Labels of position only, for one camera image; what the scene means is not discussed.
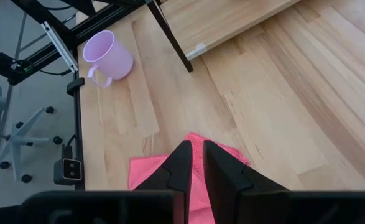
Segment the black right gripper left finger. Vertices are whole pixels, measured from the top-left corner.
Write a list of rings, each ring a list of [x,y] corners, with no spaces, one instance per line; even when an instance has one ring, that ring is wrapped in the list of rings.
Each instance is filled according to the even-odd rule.
[[[142,217],[146,224],[188,224],[192,184],[193,149],[189,140],[182,141],[137,190],[168,193],[150,203]]]

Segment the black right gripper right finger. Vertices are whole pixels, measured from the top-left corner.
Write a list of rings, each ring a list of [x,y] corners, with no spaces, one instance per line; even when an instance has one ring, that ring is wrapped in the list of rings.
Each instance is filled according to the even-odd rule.
[[[203,143],[205,182],[216,224],[285,224],[287,188],[213,141]]]

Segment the pale pink plastic mug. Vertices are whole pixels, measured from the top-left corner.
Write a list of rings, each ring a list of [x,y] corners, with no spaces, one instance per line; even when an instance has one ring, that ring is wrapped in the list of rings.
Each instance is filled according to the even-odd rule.
[[[110,30],[103,30],[88,40],[83,48],[83,59],[92,65],[87,77],[100,87],[108,87],[113,80],[123,79],[134,65],[133,55]],[[95,78],[96,70],[106,77],[104,83]]]

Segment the pink knitted cloth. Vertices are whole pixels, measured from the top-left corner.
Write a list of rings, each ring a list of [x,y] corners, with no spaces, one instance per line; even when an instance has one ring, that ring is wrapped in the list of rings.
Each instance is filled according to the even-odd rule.
[[[197,133],[188,133],[185,139],[191,142],[193,151],[188,224],[215,224],[203,168],[203,141],[206,138]],[[166,154],[132,158],[129,161],[128,189],[133,190],[143,183],[166,158]]]

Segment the grey office chair base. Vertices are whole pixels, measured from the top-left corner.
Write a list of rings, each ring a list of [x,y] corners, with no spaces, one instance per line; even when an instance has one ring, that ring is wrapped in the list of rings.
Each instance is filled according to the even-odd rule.
[[[33,146],[34,144],[48,142],[52,142],[55,145],[61,145],[63,142],[63,139],[60,136],[55,136],[53,138],[36,138],[26,136],[42,114],[54,114],[54,112],[55,108],[53,106],[41,108],[26,123],[21,121],[16,123],[12,127],[10,134],[1,136],[1,138],[5,140],[6,145],[0,151],[0,169],[8,169],[11,166],[14,180],[21,181],[25,184],[32,180],[32,176],[29,174],[21,175],[22,146]]]

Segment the black device with green light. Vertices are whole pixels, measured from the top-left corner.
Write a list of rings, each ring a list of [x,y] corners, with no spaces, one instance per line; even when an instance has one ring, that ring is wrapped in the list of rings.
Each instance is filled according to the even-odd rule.
[[[33,65],[30,62],[26,60],[15,60],[0,52],[0,76],[5,77],[10,85],[20,83],[32,71]]]

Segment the black frame wooden shelf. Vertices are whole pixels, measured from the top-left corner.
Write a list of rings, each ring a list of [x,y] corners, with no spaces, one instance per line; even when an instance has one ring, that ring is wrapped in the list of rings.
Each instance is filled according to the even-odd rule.
[[[191,60],[300,0],[145,0],[188,72]]]

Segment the black aluminium table frame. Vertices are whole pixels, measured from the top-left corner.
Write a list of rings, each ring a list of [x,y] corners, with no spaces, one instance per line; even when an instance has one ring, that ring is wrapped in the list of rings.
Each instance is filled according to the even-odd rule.
[[[78,58],[78,47],[91,38],[91,36],[120,21],[146,4],[145,0],[107,0],[109,2],[107,6],[69,29],[37,0],[11,1],[36,22],[48,21],[60,34],[61,38],[67,42],[67,48],[71,50],[75,59]],[[60,54],[53,44],[46,45],[27,58],[27,61],[33,63],[32,70],[28,73],[9,78],[9,84],[12,86],[19,84],[59,57]]]

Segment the silver metal bracket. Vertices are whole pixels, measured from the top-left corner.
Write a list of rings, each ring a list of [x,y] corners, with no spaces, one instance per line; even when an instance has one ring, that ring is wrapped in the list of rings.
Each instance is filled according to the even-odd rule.
[[[65,63],[68,65],[69,69],[72,72],[77,72],[78,71],[77,62],[74,59],[73,55],[70,53],[70,50],[65,45],[63,40],[57,34],[57,31],[47,21],[41,23],[41,26],[43,27],[44,31],[52,41],[53,45],[55,46],[59,54],[64,59]]]

